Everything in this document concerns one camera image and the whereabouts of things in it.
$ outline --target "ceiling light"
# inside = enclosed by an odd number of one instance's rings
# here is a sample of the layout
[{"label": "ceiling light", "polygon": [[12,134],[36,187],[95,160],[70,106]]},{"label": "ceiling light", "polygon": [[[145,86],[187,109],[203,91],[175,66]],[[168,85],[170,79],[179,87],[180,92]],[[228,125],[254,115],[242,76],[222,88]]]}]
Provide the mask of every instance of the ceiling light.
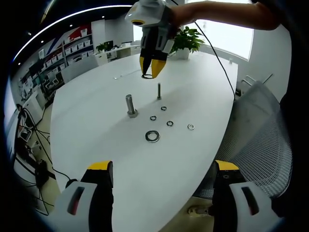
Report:
[{"label": "ceiling light", "polygon": [[19,51],[18,53],[16,54],[16,56],[14,57],[13,61],[16,59],[16,57],[22,52],[22,50],[25,49],[26,46],[28,46],[29,43],[31,43],[36,37],[38,37],[40,34],[42,34],[44,31],[46,31],[47,29],[49,29],[50,27],[52,27],[53,25],[67,19],[67,18],[70,18],[72,16],[75,16],[75,15],[78,15],[78,14],[81,14],[81,13],[85,13],[85,12],[88,12],[88,11],[93,11],[93,10],[99,10],[99,9],[104,9],[104,8],[113,8],[113,7],[132,7],[132,5],[112,5],[112,6],[99,6],[99,7],[95,7],[95,8],[90,8],[90,9],[87,9],[87,10],[83,10],[83,11],[79,11],[79,12],[76,12],[76,13],[73,13],[71,15],[68,15],[68,16],[65,16],[59,20],[57,20],[56,22],[53,22],[52,24],[50,24],[49,26],[45,27],[43,30],[41,30],[39,33],[37,33],[36,35],[34,35]]}]

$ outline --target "black cable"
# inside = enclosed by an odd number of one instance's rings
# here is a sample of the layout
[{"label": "black cable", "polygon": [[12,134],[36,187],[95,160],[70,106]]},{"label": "black cable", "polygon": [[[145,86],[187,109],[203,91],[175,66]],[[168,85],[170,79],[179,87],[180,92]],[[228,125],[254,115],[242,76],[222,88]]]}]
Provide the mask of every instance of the black cable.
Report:
[{"label": "black cable", "polygon": [[43,136],[43,138],[44,138],[44,139],[46,139],[46,140],[47,140],[48,144],[50,145],[50,142],[49,142],[48,138],[46,138],[46,137],[45,137],[45,135],[43,135],[43,134],[42,134],[42,133],[47,133],[47,132],[43,132],[43,131],[41,132],[41,130],[31,129],[31,128],[29,128],[29,127],[25,127],[25,126],[21,126],[21,127],[26,128],[26,129],[31,130],[31,131],[32,131],[32,130],[33,130],[33,131],[37,131],[38,133],[40,133],[40,134],[41,134],[41,136]]},{"label": "black cable", "polygon": [[[179,5],[179,4],[178,4],[177,2],[175,2],[174,0],[171,0],[171,1],[172,1],[173,3],[175,3],[177,6]],[[206,38],[206,40],[209,42],[209,44],[210,44],[210,46],[211,46],[211,48],[212,48],[214,54],[216,55],[216,57],[217,57],[217,59],[218,59],[220,65],[221,65],[221,67],[222,67],[222,69],[223,69],[223,71],[224,71],[224,73],[225,73],[225,75],[226,75],[226,78],[227,78],[227,80],[228,80],[228,83],[229,83],[230,86],[231,86],[231,89],[232,89],[232,92],[233,92],[233,96],[234,96],[234,101],[235,101],[235,93],[234,93],[232,84],[231,84],[231,82],[230,82],[230,79],[229,79],[228,76],[227,76],[227,73],[226,73],[225,68],[223,67],[223,65],[222,65],[222,63],[221,63],[221,61],[220,61],[220,59],[219,59],[219,57],[218,57],[216,51],[214,50],[214,48],[213,48],[211,42],[209,41],[209,39],[207,38],[207,36],[205,35],[205,33],[202,31],[202,29],[199,27],[199,25],[198,25],[196,22],[194,22],[194,23],[195,23],[195,25],[198,27],[198,29],[202,32],[202,34],[205,36],[205,38]]]},{"label": "black cable", "polygon": [[[31,120],[32,120],[32,122],[33,122],[33,124],[34,124],[34,127],[37,129],[37,126],[36,126],[35,123],[34,123],[34,120],[33,120],[33,117],[32,117],[32,115],[31,115],[30,111],[29,111],[27,108],[23,108],[23,109],[25,109],[25,110],[27,111],[27,113],[28,113],[29,116],[31,117]],[[37,135],[38,140],[40,141],[41,146],[42,146],[42,148],[43,148],[43,151],[45,152],[45,154],[46,154],[48,160],[49,160],[50,163],[53,165],[53,162],[52,162],[52,160],[50,159],[50,157],[48,156],[47,151],[45,150],[45,147],[43,146],[43,144],[42,144],[42,142],[41,142],[41,140],[40,140],[40,138],[39,138],[39,136],[38,136],[37,131],[34,130],[34,132],[35,132],[35,134]],[[55,172],[64,175],[67,179],[71,180],[71,179],[68,177],[68,175],[66,175],[66,174],[64,174],[64,173],[62,173],[62,172],[60,172],[60,171],[57,171],[53,166],[52,166],[52,169],[53,169]]]},{"label": "black cable", "polygon": [[[26,188],[30,188],[30,187],[35,187],[35,186],[37,186],[35,183],[32,183],[32,182],[30,182],[30,181],[25,180],[24,178],[22,178],[22,177],[21,177],[20,175],[18,175],[17,173],[16,173],[16,175],[17,175],[19,178],[21,178],[22,180],[28,182],[29,184],[32,184],[32,185],[26,186]],[[38,199],[38,200],[40,200],[40,201],[42,201],[42,202],[44,202],[44,203],[46,203],[46,204],[48,204],[48,205],[54,207],[53,204],[50,204],[50,203],[47,203],[46,201],[44,201],[44,200],[43,200],[43,196],[42,196],[42,199],[37,198],[36,196],[33,196],[33,195],[32,195],[32,197],[34,197],[34,198],[36,198],[36,199]]]},{"label": "black cable", "polygon": [[45,213],[40,212],[38,209],[35,209],[35,211],[37,211],[39,214],[43,214],[43,215],[45,215],[45,216],[48,216],[48,215],[49,215],[49,214],[45,214]]}]

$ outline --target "desk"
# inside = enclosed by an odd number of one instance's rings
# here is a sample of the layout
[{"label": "desk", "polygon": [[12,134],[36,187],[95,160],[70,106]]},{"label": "desk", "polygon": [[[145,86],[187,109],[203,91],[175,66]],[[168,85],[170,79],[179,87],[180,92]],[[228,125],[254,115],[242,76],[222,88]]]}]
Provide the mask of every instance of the desk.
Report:
[{"label": "desk", "polygon": [[140,45],[131,45],[131,46],[127,46],[127,47],[119,47],[119,48],[112,49],[110,51],[106,51],[105,53],[116,52],[117,58],[124,58],[124,57],[131,56],[132,55],[131,54],[132,49],[135,49],[135,48],[138,48],[138,47],[140,47]]},{"label": "desk", "polygon": [[[235,89],[238,66],[221,60]],[[52,110],[51,155],[57,170],[81,179],[90,164],[113,161],[117,232],[157,232],[177,214],[210,167],[233,105],[213,55],[168,60],[156,79],[140,76],[139,55],[99,66],[61,87]],[[158,82],[162,100],[156,100]],[[139,112],[136,118],[127,116],[127,94]],[[149,119],[152,115],[156,121]],[[169,120],[173,127],[166,125]],[[157,143],[145,140],[149,130],[160,133]],[[67,179],[55,175],[63,191]]]}]

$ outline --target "mesh office chair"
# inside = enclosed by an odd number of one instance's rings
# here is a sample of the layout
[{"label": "mesh office chair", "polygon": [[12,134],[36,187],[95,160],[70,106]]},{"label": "mesh office chair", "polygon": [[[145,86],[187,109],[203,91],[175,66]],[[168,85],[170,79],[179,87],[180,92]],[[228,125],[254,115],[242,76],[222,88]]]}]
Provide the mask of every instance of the mesh office chair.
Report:
[{"label": "mesh office chair", "polygon": [[[261,82],[234,102],[215,160],[236,164],[246,181],[253,181],[271,198],[288,187],[292,171],[289,136],[277,99]],[[193,196],[212,199],[214,179],[212,166]]]}]

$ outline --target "shelf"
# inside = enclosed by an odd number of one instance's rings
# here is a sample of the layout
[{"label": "shelf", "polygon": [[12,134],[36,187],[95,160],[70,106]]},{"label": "shelf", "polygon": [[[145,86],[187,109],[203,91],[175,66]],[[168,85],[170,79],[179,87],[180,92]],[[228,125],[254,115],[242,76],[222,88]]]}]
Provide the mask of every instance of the shelf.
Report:
[{"label": "shelf", "polygon": [[81,51],[81,50],[83,50],[83,49],[85,49],[85,48],[87,48],[87,47],[90,47],[90,46],[92,46],[92,44],[90,44],[90,45],[88,45],[88,46],[85,46],[85,47],[83,47],[83,48],[81,48],[81,49],[78,49],[78,50],[75,51],[75,52],[71,52],[70,54],[66,55],[66,57],[68,57],[68,56],[70,56],[70,55],[72,55],[72,54],[75,54],[75,53],[77,53],[77,52],[79,52],[79,51]]},{"label": "shelf", "polygon": [[76,42],[76,41],[78,41],[78,40],[80,40],[80,39],[82,39],[82,38],[85,38],[85,37],[87,37],[87,36],[90,36],[90,35],[92,35],[92,33],[90,33],[90,34],[88,34],[88,35],[85,35],[85,36],[82,36],[82,37],[80,37],[80,38],[78,38],[78,39],[72,40],[72,41],[70,41],[70,42],[68,42],[68,43],[63,43],[63,45],[71,44],[71,43],[73,43],[73,42]]},{"label": "shelf", "polygon": [[61,46],[58,47],[58,48],[56,48],[54,51],[51,51],[49,54],[45,55],[45,56],[43,57],[43,59],[45,59],[46,57],[50,56],[51,54],[53,54],[55,51],[57,51],[57,50],[59,50],[59,49],[61,49]]},{"label": "shelf", "polygon": [[45,68],[43,71],[40,71],[39,74],[42,74],[44,71],[46,71],[47,69],[53,67],[55,64],[57,64],[59,61],[63,60],[64,58],[61,58],[59,60],[57,60],[55,63],[52,63],[50,66],[48,66],[47,68]]}]

